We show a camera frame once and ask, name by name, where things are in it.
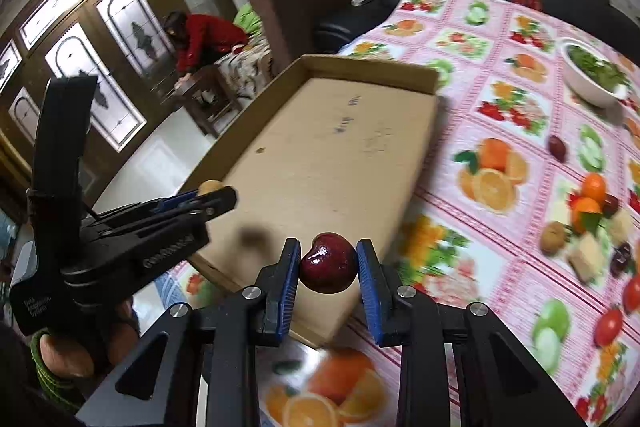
silver bolt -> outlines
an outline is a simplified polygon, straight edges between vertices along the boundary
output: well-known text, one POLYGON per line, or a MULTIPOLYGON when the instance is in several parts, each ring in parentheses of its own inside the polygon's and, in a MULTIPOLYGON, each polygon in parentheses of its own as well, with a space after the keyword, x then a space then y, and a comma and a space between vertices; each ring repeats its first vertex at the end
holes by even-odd
POLYGON ((489 312, 489 308, 486 307, 486 304, 482 304, 482 302, 472 302, 471 306, 469 306, 469 311, 476 317, 484 317, 489 312))
POLYGON ((169 308, 169 314, 172 317, 176 317, 176 318, 186 315, 188 311, 189 311, 189 307, 182 302, 178 302, 177 304, 174 304, 169 308))
POLYGON ((407 285, 398 286, 398 295, 405 299, 415 297, 415 288, 407 285))
POLYGON ((242 290, 242 297, 245 299, 257 299, 262 290, 258 288, 258 286, 247 286, 244 290, 242 290))

cardboard box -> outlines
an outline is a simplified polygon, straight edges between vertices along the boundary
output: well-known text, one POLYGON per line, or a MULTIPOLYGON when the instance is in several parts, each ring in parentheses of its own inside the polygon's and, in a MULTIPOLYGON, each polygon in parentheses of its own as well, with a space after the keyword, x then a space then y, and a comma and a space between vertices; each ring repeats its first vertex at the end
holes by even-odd
MULTIPOLYGON (((287 237, 302 255, 321 232, 382 258, 418 174, 433 120, 437 73, 397 62, 304 55, 249 105, 192 172, 184 190, 214 179, 238 206, 209 221, 210 243, 191 257, 236 291, 276 263, 287 237)), ((291 334, 310 346, 332 338, 358 301, 358 281, 322 295, 298 285, 291 334)))

white bowl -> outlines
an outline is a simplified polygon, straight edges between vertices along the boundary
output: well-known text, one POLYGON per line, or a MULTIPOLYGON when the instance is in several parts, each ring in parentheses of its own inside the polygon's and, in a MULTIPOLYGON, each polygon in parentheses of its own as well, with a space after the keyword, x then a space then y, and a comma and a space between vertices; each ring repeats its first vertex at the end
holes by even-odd
POLYGON ((569 87, 587 102, 597 107, 609 107, 619 100, 626 99, 626 86, 624 84, 618 84, 615 92, 609 92, 596 84, 596 82, 593 82, 586 74, 582 73, 580 68, 569 58, 569 53, 567 52, 569 46, 578 46, 600 60, 609 62, 598 50, 585 42, 569 37, 561 39, 559 48, 560 54, 562 55, 562 76, 564 76, 564 81, 569 87))

beige cube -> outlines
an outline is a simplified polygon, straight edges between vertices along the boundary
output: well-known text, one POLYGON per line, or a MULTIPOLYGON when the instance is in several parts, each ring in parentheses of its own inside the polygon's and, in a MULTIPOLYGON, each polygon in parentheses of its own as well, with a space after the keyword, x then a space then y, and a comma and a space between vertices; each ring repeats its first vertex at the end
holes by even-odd
POLYGON ((631 227, 631 216, 624 208, 620 208, 609 221, 609 237, 614 247, 628 241, 631 227))
POLYGON ((574 267, 578 279, 583 283, 589 282, 600 273, 604 265, 604 256, 600 244, 591 232, 582 235, 567 261, 574 267))

tomato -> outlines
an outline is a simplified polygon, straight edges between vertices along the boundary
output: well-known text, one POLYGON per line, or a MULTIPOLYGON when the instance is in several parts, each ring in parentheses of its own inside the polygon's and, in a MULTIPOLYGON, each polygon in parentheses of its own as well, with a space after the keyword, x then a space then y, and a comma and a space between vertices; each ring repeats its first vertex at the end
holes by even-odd
POLYGON ((593 340, 596 346, 608 346, 612 343, 620 333, 623 321, 622 311, 618 307, 611 308, 608 312, 602 314, 593 332, 593 340))
POLYGON ((626 283, 622 292, 622 303, 625 306, 625 312, 634 312, 640 307, 640 274, 634 275, 631 280, 626 283))

